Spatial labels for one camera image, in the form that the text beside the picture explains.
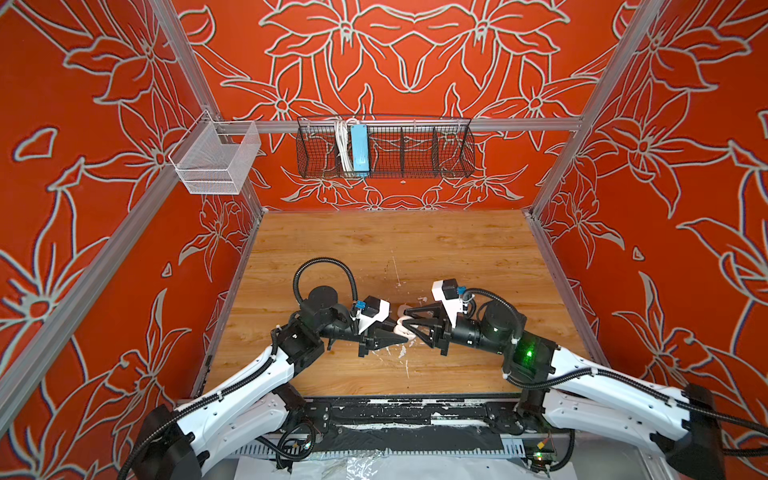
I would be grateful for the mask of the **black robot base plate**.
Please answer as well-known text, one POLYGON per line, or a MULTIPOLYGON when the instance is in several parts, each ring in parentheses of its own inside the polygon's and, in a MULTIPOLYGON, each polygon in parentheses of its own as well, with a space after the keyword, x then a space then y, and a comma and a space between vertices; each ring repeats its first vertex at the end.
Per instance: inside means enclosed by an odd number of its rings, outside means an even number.
POLYGON ((290 424, 308 419, 319 450, 432 450, 500 447, 520 439, 526 447, 548 440, 563 454, 575 437, 518 415, 517 393, 467 395, 307 397, 290 424))

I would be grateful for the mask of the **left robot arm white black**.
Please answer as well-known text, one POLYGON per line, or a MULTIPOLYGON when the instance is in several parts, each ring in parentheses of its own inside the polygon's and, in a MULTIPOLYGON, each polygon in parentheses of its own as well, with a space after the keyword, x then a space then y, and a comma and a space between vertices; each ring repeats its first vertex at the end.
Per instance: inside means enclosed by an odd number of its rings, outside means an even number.
POLYGON ((306 261, 292 280, 299 309, 270 333, 269 346, 251 363, 211 392, 174 409, 155 408, 121 466, 121 479, 200 479, 215 465, 257 442, 285 468, 312 455, 318 429, 305 399, 291 380, 309 368, 335 341, 353 342, 360 356, 407 342, 390 317, 390 304, 360 299, 351 269, 342 261, 317 257, 306 261), (351 306, 330 286, 300 292, 302 274, 317 264, 339 267, 346 275, 351 306))

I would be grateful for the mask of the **white earbud charging case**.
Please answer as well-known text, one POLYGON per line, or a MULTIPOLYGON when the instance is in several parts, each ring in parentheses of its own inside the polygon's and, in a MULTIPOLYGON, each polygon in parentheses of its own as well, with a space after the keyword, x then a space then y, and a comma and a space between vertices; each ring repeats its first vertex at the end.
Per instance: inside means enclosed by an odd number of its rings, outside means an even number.
POLYGON ((419 318, 417 314, 413 314, 410 312, 410 306, 407 304, 400 305, 398 307, 397 313, 398 313, 397 324, 399 326, 403 326, 405 321, 416 320, 419 318))

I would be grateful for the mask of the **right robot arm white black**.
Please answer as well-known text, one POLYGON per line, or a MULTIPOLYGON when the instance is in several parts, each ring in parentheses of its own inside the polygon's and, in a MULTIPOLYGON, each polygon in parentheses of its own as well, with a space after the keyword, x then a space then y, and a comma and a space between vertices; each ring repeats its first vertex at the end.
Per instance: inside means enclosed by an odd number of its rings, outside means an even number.
POLYGON ((479 288, 435 288, 434 303, 405 310, 396 332, 446 354, 462 345, 502 356, 502 376, 521 391, 518 414, 544 428, 575 430, 660 455, 691 479, 722 479, 728 457, 759 458, 764 445, 727 447, 723 424, 766 434, 767 428, 714 408, 711 392, 679 389, 620 373, 526 331, 526 317, 479 288))

